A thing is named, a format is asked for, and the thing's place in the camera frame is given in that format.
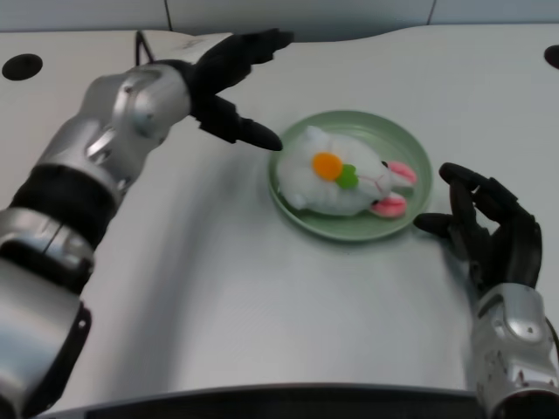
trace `black rubber sleeve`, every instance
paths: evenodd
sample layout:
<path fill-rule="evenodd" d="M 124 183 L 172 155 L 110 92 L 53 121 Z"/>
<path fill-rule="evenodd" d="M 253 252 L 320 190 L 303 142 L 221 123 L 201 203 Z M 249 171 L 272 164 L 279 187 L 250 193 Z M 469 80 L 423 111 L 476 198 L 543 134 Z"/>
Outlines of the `black rubber sleeve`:
<path fill-rule="evenodd" d="M 99 183 L 63 166 L 34 168 L 10 207 L 51 216 L 77 231 L 94 249 L 116 214 L 113 198 Z"/>

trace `silver robotic arm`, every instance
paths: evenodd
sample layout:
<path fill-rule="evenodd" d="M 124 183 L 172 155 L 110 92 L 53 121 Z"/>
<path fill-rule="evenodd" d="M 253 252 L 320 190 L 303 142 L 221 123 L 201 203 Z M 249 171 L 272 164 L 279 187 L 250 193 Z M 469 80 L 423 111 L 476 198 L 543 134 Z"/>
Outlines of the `silver robotic arm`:
<path fill-rule="evenodd" d="M 535 290 L 542 232 L 508 189 L 495 179 L 445 163 L 452 214 L 422 214 L 415 225 L 451 241 L 470 265 L 478 294 L 472 330 L 473 372 L 487 418 L 559 417 L 559 341 Z M 500 227 L 490 234 L 476 209 Z"/>
<path fill-rule="evenodd" d="M 228 142 L 281 149 L 272 131 L 215 93 L 292 40 L 276 30 L 231 36 L 196 65 L 152 62 L 90 85 L 78 114 L 0 212 L 1 419 L 37 415 L 62 395 L 92 322 L 79 294 L 94 250 L 174 124 L 192 115 Z"/>

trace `round plate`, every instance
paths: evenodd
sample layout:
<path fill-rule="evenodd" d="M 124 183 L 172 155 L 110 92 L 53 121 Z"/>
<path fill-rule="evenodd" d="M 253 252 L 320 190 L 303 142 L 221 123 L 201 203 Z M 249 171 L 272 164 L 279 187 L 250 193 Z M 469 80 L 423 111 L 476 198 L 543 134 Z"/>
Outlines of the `round plate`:
<path fill-rule="evenodd" d="M 346 134 L 369 144 L 385 161 L 402 161 L 418 175 L 414 190 L 401 193 L 408 201 L 406 214 L 386 219 L 364 211 L 356 216 L 325 216 L 309 210 L 296 210 L 278 192 L 276 165 L 308 126 Z M 344 242 L 360 242 L 385 237 L 410 224 L 423 212 L 431 194 L 433 176 L 427 153 L 421 144 L 399 125 L 371 113 L 332 111 L 310 116 L 290 127 L 281 137 L 284 151 L 273 153 L 268 166 L 268 180 L 273 200 L 298 225 L 323 237 Z"/>

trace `stuffed bunny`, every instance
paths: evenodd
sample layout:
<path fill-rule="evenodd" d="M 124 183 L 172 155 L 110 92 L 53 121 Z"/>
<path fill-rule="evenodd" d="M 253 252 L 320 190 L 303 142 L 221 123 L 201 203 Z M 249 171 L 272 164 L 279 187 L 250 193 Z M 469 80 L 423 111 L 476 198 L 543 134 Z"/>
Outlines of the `stuffed bunny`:
<path fill-rule="evenodd" d="M 405 214 L 406 201 L 394 188 L 412 188 L 414 171 L 385 162 L 367 144 L 343 134 L 308 127 L 278 162 L 279 192 L 297 210 L 331 216 L 361 211 L 383 217 Z"/>

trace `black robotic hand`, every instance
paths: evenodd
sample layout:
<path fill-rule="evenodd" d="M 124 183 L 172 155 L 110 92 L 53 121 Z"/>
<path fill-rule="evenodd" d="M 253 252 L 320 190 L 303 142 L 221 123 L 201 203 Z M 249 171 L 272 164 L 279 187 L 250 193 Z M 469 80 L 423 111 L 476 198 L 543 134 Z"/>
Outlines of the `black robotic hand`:
<path fill-rule="evenodd" d="M 452 214 L 422 214 L 414 224 L 452 240 L 470 265 L 480 296 L 497 284 L 535 288 L 542 263 L 540 225 L 507 188 L 493 178 L 445 163 L 440 176 L 450 185 Z M 477 208 L 500 227 L 493 233 L 478 225 Z"/>
<path fill-rule="evenodd" d="M 220 98 L 220 93 L 235 86 L 251 73 L 252 65 L 264 64 L 273 54 L 293 42 L 292 32 L 277 29 L 248 35 L 231 35 L 208 50 L 195 64 L 178 59 L 153 61 L 153 54 L 141 32 L 136 35 L 136 64 L 139 46 L 144 45 L 150 61 L 170 65 L 183 76 L 189 88 L 190 114 L 200 122 L 200 129 L 234 143 L 241 140 L 272 151 L 282 149 L 278 136 L 253 120 L 241 118 L 235 105 Z"/>

